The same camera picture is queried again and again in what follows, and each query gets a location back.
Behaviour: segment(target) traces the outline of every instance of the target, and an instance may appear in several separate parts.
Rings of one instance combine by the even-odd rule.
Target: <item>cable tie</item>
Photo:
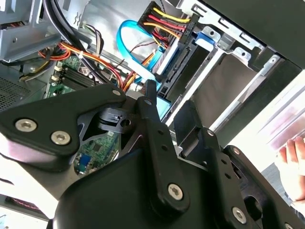
[[[78,58],[83,59],[84,58],[84,51],[81,51],[80,54],[78,55]]]

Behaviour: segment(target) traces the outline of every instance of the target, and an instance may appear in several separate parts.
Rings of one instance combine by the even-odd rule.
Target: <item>finger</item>
[[[298,163],[296,152],[295,152],[295,142],[294,140],[288,140],[287,142],[287,163],[289,165],[295,165]]]
[[[302,137],[296,137],[295,151],[299,162],[305,160],[305,144]]]
[[[301,175],[305,175],[305,143],[302,137],[295,139],[295,151],[297,160],[299,162],[299,172]]]
[[[282,147],[276,155],[275,165],[279,168],[287,164],[286,147]]]

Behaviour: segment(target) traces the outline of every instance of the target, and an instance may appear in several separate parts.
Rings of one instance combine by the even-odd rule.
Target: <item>black plastic housing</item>
[[[153,8],[157,8],[162,11],[161,7],[155,1],[152,1],[151,3],[149,3],[148,7],[146,8],[146,10],[138,21],[138,25],[149,34],[153,32],[155,27],[151,25],[144,25],[144,22],[148,21],[148,15],[152,14]]]

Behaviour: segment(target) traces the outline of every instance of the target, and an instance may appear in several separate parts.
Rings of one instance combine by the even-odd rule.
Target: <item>yellow wire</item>
[[[154,39],[154,41],[161,47],[165,48],[154,36],[152,36],[152,38]]]
[[[159,24],[156,24],[156,23],[151,23],[151,22],[144,22],[143,25],[151,25],[151,26],[155,26],[155,27],[158,27],[166,32],[168,32],[169,34],[173,35],[174,37],[176,38],[180,38],[176,33],[170,31],[169,29],[165,28],[164,26],[162,25],[159,25]]]
[[[174,21],[183,22],[183,23],[184,23],[184,22],[189,22],[189,21],[190,21],[189,18],[187,18],[187,19],[182,19],[182,18],[177,18],[177,17],[171,16],[171,15],[168,15],[168,14],[163,13],[162,11],[158,10],[157,8],[154,8],[153,10],[156,11],[158,14],[160,14],[160,15],[166,17],[166,18],[172,19],[172,20],[174,20]]]
[[[39,72],[41,69],[43,69],[45,66],[47,66],[48,63],[49,63],[49,61],[47,61],[46,63],[44,63],[42,66],[40,66],[39,69],[37,69],[36,71],[34,71],[34,73]]]

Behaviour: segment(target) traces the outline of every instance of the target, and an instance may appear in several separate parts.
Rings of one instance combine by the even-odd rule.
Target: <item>red wire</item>
[[[178,30],[182,30],[182,31],[185,30],[185,27],[182,27],[182,26],[179,26],[179,25],[174,25],[174,24],[171,24],[169,22],[162,21],[162,20],[160,20],[160,19],[158,19],[158,18],[156,18],[156,17],[154,17],[152,15],[148,15],[148,17],[151,18],[151,19],[154,19],[155,21],[157,21],[157,22],[159,22],[159,23],[161,23],[163,25],[170,26],[170,27],[172,27],[174,29],[178,29]]]
[[[22,203],[22,202],[20,202],[20,201],[18,201],[17,199],[15,199],[15,198],[12,198],[16,203],[18,203],[18,204],[20,204],[20,205],[23,205],[23,206],[25,206],[25,207],[27,207],[27,208],[31,208],[31,209],[35,209],[35,210],[39,210],[39,208],[36,208],[36,207],[32,207],[32,206],[30,206],[30,205],[27,205],[27,204],[24,204],[24,203]]]
[[[51,61],[62,61],[62,60],[65,60],[65,59],[67,59],[67,58],[69,58],[69,57],[71,56],[71,51],[70,51],[70,50],[65,49],[60,43],[58,44],[58,46],[59,46],[61,49],[65,50],[66,53],[63,54],[63,55],[60,55],[60,56],[51,56],[51,57],[50,57],[50,60],[51,60]],[[42,52],[39,51],[38,53],[39,53],[40,56],[42,56],[43,58],[46,58],[46,56],[45,56]]]
[[[157,34],[155,31],[153,31],[152,34],[153,34],[155,37],[159,38],[160,40],[167,42],[167,38],[161,36],[160,34]]]

